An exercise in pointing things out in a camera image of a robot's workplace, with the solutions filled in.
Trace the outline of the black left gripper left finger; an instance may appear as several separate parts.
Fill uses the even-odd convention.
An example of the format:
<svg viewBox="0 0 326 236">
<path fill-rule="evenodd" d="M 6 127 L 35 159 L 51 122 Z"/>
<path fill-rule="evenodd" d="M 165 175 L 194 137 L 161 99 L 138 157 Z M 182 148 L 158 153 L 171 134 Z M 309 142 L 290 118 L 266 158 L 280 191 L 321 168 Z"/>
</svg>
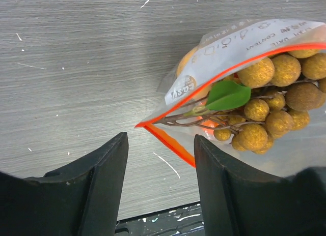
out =
<svg viewBox="0 0 326 236">
<path fill-rule="evenodd" d="M 1 173 L 1 235 L 114 235 L 128 158 L 121 132 L 42 177 Z"/>
</svg>

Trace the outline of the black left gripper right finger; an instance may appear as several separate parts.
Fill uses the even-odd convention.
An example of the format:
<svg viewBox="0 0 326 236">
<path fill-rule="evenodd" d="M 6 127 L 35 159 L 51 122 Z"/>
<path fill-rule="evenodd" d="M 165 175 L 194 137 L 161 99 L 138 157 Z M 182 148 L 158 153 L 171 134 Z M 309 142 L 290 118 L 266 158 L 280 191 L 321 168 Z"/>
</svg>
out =
<svg viewBox="0 0 326 236">
<path fill-rule="evenodd" d="M 206 235 L 325 235 L 325 168 L 278 177 L 194 138 Z"/>
</svg>

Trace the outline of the orange persimmon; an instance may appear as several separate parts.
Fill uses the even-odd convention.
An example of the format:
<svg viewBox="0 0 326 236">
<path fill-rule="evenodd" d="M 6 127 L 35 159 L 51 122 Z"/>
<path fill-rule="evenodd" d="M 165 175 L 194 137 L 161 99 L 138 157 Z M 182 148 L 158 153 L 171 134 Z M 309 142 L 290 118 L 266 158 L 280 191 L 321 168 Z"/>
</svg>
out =
<svg viewBox="0 0 326 236">
<path fill-rule="evenodd" d="M 209 135 L 213 135 L 214 130 L 210 128 L 216 128 L 219 125 L 219 122 L 222 120 L 218 117 L 211 116 L 211 119 L 206 119 L 205 121 L 201 122 L 200 125 L 202 125 L 201 129 L 202 131 Z"/>
</svg>

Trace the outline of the brown longan bunch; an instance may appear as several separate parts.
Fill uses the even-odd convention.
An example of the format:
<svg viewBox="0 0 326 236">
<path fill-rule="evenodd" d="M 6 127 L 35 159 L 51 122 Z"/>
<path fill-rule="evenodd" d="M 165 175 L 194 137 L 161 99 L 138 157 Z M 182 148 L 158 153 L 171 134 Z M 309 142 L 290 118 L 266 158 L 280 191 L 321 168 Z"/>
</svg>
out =
<svg viewBox="0 0 326 236">
<path fill-rule="evenodd" d="M 274 140 L 305 128 L 309 111 L 325 103 L 325 53 L 319 49 L 274 54 L 212 84 L 206 97 L 163 117 L 171 127 L 196 127 L 211 116 L 222 121 L 208 137 L 237 151 L 264 154 Z"/>
</svg>

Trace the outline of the clear zip top bag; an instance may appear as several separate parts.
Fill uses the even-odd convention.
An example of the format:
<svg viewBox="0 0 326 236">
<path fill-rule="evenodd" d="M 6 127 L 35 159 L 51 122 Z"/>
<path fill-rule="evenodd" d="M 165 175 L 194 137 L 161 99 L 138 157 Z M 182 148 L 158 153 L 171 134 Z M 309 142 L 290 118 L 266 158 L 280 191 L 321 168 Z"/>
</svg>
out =
<svg viewBox="0 0 326 236">
<path fill-rule="evenodd" d="M 325 166 L 325 23 L 243 19 L 205 34 L 139 123 L 191 166 L 194 138 L 265 172 Z"/>
</svg>

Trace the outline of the orange-yellow peach fruit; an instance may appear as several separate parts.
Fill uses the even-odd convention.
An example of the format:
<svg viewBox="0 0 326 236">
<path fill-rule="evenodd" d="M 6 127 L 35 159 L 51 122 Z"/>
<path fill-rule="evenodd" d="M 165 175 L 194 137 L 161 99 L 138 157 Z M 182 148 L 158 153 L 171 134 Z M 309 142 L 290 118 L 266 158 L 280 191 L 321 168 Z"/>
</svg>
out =
<svg viewBox="0 0 326 236">
<path fill-rule="evenodd" d="M 186 65 L 188 65 L 188 62 L 192 61 L 193 55 L 195 54 L 195 52 L 198 50 L 199 46 L 195 46 L 192 50 L 190 50 L 180 61 L 177 69 L 176 69 L 176 77 L 178 78 L 181 74 L 183 73 L 194 73 L 193 71 L 190 70 L 190 68 L 187 68 L 186 70 L 184 70 L 184 68 L 186 67 Z M 207 94 L 209 93 L 209 91 L 212 88 L 212 84 L 206 86 L 205 88 L 203 88 L 201 91 L 199 91 L 198 93 L 196 93 L 195 95 L 193 95 L 193 99 L 194 100 L 200 100 L 204 97 L 207 96 Z"/>
</svg>

